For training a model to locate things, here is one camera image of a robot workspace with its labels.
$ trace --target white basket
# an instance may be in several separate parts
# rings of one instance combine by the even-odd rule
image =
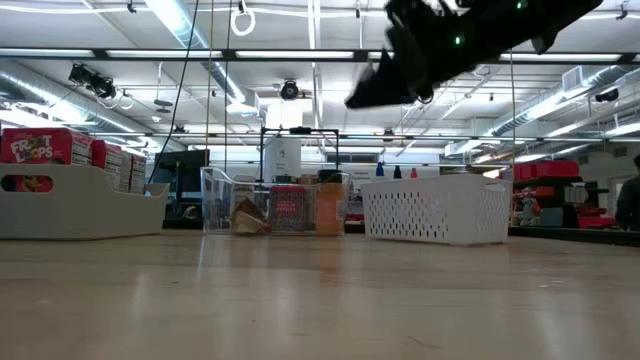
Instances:
[[[504,243],[511,182],[481,175],[363,184],[367,236],[452,245]]]
[[[114,191],[107,173],[93,166],[0,164],[5,175],[46,175],[47,193],[0,187],[0,238],[101,239],[162,231],[168,184],[151,184],[151,196]]]

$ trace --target person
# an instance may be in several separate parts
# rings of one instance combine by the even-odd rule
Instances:
[[[618,196],[616,220],[625,230],[640,231],[640,155],[636,156],[633,162],[639,176],[627,181],[622,186]]]

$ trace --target table surface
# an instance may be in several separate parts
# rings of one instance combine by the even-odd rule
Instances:
[[[0,241],[9,359],[638,359],[640,249],[511,238]]]

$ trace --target clear plastic bin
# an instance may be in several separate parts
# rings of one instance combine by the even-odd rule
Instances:
[[[351,178],[337,172],[316,185],[238,182],[216,167],[200,170],[206,233],[344,234]]]

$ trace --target white cylinder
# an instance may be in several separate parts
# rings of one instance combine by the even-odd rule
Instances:
[[[274,182],[283,175],[300,177],[302,140],[273,139],[264,152],[264,181]]]

